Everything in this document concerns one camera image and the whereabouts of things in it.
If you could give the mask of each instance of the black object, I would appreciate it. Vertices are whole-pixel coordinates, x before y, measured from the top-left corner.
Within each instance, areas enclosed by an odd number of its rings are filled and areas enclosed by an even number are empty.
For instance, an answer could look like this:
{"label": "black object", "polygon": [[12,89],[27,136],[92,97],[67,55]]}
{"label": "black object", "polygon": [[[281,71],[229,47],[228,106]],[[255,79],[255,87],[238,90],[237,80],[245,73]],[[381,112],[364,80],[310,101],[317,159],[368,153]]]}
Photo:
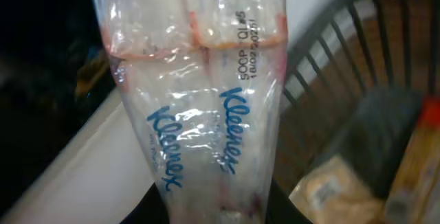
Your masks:
{"label": "black object", "polygon": [[[121,224],[169,224],[168,213],[159,190],[154,184],[139,205]],[[290,202],[279,185],[272,180],[266,224],[311,224]]]}

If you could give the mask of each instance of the clear plastic wrap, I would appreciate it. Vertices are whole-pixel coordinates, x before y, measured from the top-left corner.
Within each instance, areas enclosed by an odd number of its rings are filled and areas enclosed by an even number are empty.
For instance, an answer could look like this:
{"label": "clear plastic wrap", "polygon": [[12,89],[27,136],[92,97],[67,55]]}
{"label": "clear plastic wrap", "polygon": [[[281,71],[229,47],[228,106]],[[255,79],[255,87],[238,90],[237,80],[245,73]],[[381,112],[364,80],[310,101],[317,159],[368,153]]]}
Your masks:
{"label": "clear plastic wrap", "polygon": [[107,53],[124,59],[192,47],[184,0],[94,0]]}
{"label": "clear plastic wrap", "polygon": [[[233,1],[194,16],[193,0],[95,0],[113,76],[171,223],[265,220],[285,1]],[[216,32],[198,36],[198,27]]]}
{"label": "clear plastic wrap", "polygon": [[[285,0],[188,0],[188,8],[195,38],[209,48],[273,45],[287,38]],[[258,28],[258,38],[246,36],[249,28]]]}

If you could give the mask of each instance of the plastic basket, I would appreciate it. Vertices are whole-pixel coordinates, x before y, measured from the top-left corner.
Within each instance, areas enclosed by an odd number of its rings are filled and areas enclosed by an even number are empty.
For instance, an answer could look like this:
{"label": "plastic basket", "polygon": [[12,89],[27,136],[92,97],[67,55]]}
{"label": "plastic basket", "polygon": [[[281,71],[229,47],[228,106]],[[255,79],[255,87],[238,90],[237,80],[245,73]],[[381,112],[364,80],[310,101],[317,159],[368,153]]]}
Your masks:
{"label": "plastic basket", "polygon": [[[287,196],[335,153],[387,197],[421,99],[440,92],[439,13],[440,0],[334,0],[311,23],[289,51],[267,223],[309,223]],[[158,202],[153,186],[123,223],[167,223]]]}

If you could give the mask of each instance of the plastic packaging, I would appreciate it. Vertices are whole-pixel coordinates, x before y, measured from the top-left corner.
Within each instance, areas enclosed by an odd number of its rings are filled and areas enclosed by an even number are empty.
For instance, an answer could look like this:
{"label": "plastic packaging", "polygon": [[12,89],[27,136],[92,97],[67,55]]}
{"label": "plastic packaging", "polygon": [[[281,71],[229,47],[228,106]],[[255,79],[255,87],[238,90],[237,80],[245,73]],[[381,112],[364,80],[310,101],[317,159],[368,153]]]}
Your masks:
{"label": "plastic packaging", "polygon": [[386,202],[390,224],[440,222],[439,141],[440,101],[428,99]]}
{"label": "plastic packaging", "polygon": [[339,156],[302,179],[290,199],[315,224],[380,223],[384,205]]}
{"label": "plastic packaging", "polygon": [[[285,0],[188,0],[188,7],[196,39],[209,48],[287,39]],[[246,36],[249,28],[258,28],[258,36]]]}
{"label": "plastic packaging", "polygon": [[193,46],[184,0],[94,0],[107,53],[121,59],[165,56]]}
{"label": "plastic packaging", "polygon": [[[264,223],[286,67],[277,19],[285,0],[228,0],[192,21],[191,0],[95,1],[113,77],[170,222]],[[214,46],[198,47],[197,27],[217,29]],[[239,47],[213,49],[223,43]]]}

